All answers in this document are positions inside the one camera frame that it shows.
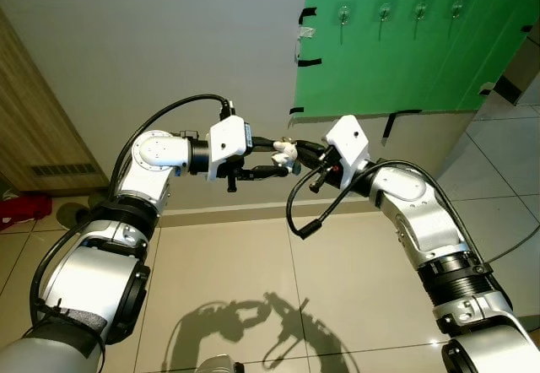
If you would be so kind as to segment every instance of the tiled floor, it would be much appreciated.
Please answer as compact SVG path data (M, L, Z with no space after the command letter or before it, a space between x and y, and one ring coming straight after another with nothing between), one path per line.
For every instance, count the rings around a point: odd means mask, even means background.
M486 258L539 219L540 112L496 97L440 175ZM35 265L62 234L53 217L5 232L0 346L28 327ZM446 371L446 337L380 213L332 216L307 241L283 219L157 229L147 264L153 272L142 315L129 339L108 348L108 373L193 372L222 353L245 362L248 373ZM540 235L493 267L516 314L540 314Z

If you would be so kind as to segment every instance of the small white object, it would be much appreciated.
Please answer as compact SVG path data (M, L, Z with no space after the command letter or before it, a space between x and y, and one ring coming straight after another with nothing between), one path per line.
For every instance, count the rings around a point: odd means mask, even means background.
M341 155L343 178L340 189L343 190L351 182L356 170L361 170L370 158L368 153L368 138L362 131L356 117L343 116L325 136L329 145L336 147Z
M313 38L315 35L315 29L313 27L300 27L298 31L299 38Z
M486 82L485 84L482 84L482 86L480 86L480 89L478 90L478 92L482 92L483 90L493 90L495 87L495 83L494 82Z
M289 173L291 173L294 168L294 162L298 157L296 145L288 142L275 141L273 143L273 148L278 151L278 153L272 155L272 162L276 166L287 168Z
M246 127L244 119L229 116L210 127L208 135L210 160L208 162L207 180L213 181L218 173L218 167L227 158L243 155L246 151Z

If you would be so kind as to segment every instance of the black tape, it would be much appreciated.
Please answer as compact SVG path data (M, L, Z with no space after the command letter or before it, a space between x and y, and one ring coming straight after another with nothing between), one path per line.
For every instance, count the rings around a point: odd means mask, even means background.
M303 112L304 112L304 107L293 107L292 109L289 110L289 114L303 113Z
M298 17L298 24L303 24L306 16L317 16L316 10L317 8L304 8Z
M322 63L322 58L317 59L299 59L298 60L298 66L300 68L303 67L310 67L311 65L319 65Z
M504 75L499 78L493 90L508 100L512 105L515 104L521 96L521 89L515 86L513 82Z
M392 130L392 127L394 125L394 121L396 120L396 117L400 116L401 114L418 114L419 112L421 112L420 109L401 110L389 115L388 121L386 122L385 131L382 133L382 137L388 138L388 136L390 135L390 131Z

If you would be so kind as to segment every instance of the wooden door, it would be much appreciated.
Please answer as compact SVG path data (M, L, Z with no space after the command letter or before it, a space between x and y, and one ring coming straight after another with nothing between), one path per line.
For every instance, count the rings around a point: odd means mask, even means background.
M107 184L1 9L0 173L23 192Z

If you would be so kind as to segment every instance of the green screen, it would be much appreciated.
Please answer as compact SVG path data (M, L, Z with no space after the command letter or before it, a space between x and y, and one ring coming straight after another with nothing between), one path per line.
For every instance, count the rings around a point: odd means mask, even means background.
M452 6L461 1L459 16ZM425 18L415 8L425 3ZM383 3L390 7L381 24ZM350 8L346 25L338 10ZM305 0L313 38L301 40L296 116L386 114L406 109L477 109L482 85L496 82L533 24L538 0ZM340 42L340 31L343 43Z

